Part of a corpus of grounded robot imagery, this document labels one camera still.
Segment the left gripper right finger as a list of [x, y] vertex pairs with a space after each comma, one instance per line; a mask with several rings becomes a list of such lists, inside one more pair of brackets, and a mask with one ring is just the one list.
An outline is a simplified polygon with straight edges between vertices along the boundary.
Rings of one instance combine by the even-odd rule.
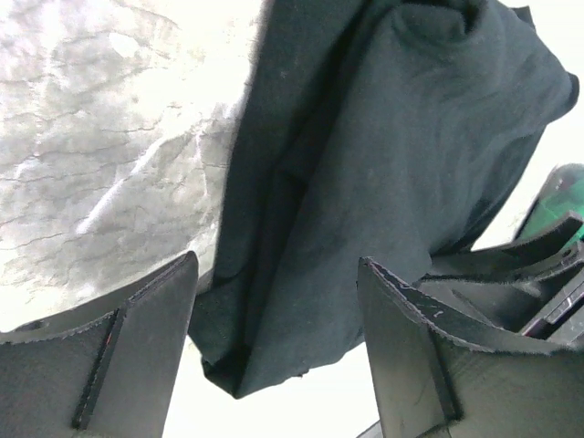
[[387, 437], [580, 437], [583, 354], [489, 326], [369, 258], [358, 296]]

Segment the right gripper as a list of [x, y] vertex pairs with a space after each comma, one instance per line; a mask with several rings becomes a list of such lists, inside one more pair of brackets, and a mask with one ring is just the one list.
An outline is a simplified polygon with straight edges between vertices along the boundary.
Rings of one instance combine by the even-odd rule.
[[510, 244], [435, 258], [417, 283], [419, 318], [478, 351], [581, 350], [582, 225], [567, 214]]

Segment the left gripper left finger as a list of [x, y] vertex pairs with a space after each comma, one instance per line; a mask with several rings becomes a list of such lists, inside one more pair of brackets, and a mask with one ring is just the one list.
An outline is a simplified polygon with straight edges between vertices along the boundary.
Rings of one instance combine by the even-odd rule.
[[188, 252], [2, 334], [2, 436], [162, 436], [197, 280]]

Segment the black t-shirt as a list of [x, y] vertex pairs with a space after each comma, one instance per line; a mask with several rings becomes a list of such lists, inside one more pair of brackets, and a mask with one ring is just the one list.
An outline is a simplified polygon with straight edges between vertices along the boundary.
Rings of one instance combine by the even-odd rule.
[[363, 340], [370, 256], [412, 283], [472, 247], [579, 82], [498, 1], [276, 1], [190, 337], [236, 399]]

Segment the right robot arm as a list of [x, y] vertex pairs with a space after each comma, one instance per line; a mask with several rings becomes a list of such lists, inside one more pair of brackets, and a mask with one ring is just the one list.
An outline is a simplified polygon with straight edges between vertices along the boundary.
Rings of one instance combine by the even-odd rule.
[[582, 349], [582, 165], [551, 172], [511, 243], [437, 257], [417, 287], [491, 326]]

